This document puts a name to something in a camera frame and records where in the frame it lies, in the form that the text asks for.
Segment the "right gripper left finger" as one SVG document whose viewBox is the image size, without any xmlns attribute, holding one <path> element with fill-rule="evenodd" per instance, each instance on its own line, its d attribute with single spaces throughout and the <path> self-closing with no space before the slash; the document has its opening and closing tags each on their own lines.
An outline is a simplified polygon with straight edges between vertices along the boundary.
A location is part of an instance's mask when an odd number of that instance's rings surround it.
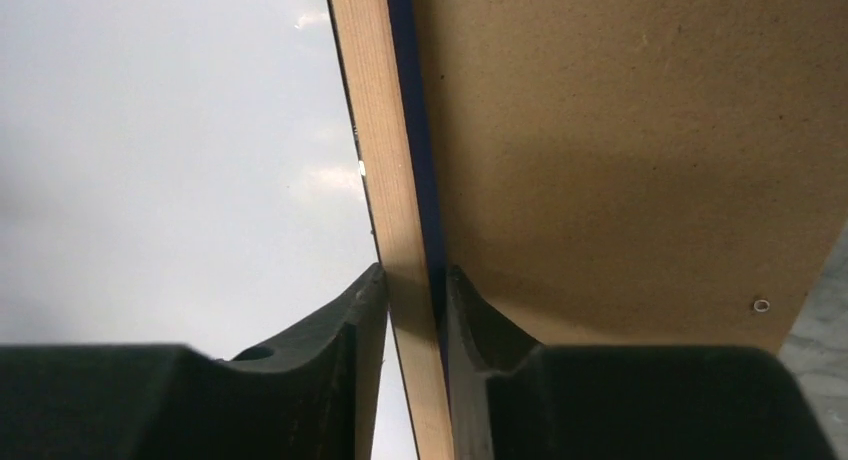
<svg viewBox="0 0 848 460">
<path fill-rule="evenodd" d="M 366 459 L 388 290 L 382 266 L 230 360 L 184 345 L 7 345 L 5 459 Z"/>
</svg>

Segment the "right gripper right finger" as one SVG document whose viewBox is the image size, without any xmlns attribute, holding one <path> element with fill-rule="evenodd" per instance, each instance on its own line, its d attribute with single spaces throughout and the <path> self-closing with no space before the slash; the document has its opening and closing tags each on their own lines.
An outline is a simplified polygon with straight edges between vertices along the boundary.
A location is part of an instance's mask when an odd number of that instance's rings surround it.
<svg viewBox="0 0 848 460">
<path fill-rule="evenodd" d="M 446 278 L 459 459 L 832 459 L 797 382 L 736 346 L 546 345 Z"/>
</svg>

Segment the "brown cardboard backing board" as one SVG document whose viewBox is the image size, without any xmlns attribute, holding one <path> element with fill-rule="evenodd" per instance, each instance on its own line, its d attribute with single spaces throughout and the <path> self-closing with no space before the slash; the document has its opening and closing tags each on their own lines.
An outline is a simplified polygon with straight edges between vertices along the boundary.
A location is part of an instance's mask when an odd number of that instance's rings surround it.
<svg viewBox="0 0 848 460">
<path fill-rule="evenodd" d="M 413 0 L 448 258 L 553 344 L 782 345 L 847 217 L 847 0 Z"/>
</svg>

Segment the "brown wooden picture frame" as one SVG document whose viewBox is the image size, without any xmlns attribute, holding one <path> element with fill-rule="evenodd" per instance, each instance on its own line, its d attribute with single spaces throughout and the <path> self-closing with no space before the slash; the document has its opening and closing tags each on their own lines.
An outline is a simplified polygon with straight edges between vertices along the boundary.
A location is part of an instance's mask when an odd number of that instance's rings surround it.
<svg viewBox="0 0 848 460">
<path fill-rule="evenodd" d="M 387 274 L 416 450 L 421 459 L 452 459 L 451 417 L 388 0 L 329 2 L 377 250 Z"/>
</svg>

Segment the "glossy photo white borders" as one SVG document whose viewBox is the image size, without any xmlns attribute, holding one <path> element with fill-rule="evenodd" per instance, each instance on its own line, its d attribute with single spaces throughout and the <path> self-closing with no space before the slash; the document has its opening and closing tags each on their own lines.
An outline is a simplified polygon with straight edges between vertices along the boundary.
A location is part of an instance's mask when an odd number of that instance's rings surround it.
<svg viewBox="0 0 848 460">
<path fill-rule="evenodd" d="M 231 359 L 378 259 L 329 0 L 1 0 L 1 342 Z"/>
</svg>

